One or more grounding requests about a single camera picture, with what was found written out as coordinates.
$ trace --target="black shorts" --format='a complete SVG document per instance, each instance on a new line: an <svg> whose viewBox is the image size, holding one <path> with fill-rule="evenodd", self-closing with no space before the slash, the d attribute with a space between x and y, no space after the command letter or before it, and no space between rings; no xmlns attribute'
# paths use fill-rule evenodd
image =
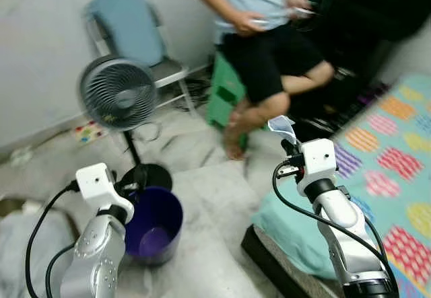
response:
<svg viewBox="0 0 431 298"><path fill-rule="evenodd" d="M255 104L283 91L282 75L303 76L323 61L311 42L289 24L247 38L226 34L219 49Z"/></svg>

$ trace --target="person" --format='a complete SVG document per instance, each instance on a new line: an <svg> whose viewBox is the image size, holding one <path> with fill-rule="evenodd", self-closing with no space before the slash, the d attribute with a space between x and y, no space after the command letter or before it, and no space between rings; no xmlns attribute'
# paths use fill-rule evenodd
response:
<svg viewBox="0 0 431 298"><path fill-rule="evenodd" d="M203 1L216 13L215 44L246 88L224 131L227 156L239 160L242 134L286 114L291 95L323 86L333 68L289 25L288 8L310 9L307 0Z"/></svg>

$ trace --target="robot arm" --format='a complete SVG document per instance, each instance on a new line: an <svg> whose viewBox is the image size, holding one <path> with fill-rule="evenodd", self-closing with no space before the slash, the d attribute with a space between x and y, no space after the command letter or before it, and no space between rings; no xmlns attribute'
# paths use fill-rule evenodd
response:
<svg viewBox="0 0 431 298"><path fill-rule="evenodd" d="M277 178L296 175L298 192L309 199L316 215L374 247L366 232L363 212L349 201L342 187L334 185L337 164L333 142L318 139L290 145L283 140L281 145L288 153L289 168L276 172ZM347 298L399 297L394 278L389 276L390 270L368 248L322 221L317 226L328 243L332 265Z"/></svg>
<svg viewBox="0 0 431 298"><path fill-rule="evenodd" d="M80 169L77 183L84 200L97 215L75 244L73 262L61 283L62 298L115 296L117 269L125 253L125 227L134 213L120 197L104 163Z"/></svg>

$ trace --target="bed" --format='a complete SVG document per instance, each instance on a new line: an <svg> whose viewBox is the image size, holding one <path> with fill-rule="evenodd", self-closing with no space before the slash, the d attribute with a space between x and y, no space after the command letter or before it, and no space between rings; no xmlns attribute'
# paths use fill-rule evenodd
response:
<svg viewBox="0 0 431 298"><path fill-rule="evenodd" d="M400 297L431 297L431 77L402 77L333 138L338 184L374 223ZM310 210L293 180L280 185ZM271 192L242 247L285 297L343 297L316 223Z"/></svg>

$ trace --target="colorful bedsheet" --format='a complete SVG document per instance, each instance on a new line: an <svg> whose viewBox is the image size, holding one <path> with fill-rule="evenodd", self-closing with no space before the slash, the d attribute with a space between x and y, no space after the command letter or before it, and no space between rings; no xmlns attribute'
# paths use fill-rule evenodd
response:
<svg viewBox="0 0 431 298"><path fill-rule="evenodd" d="M334 141L338 184L378 229L401 297L431 297L431 77L405 76Z"/></svg>

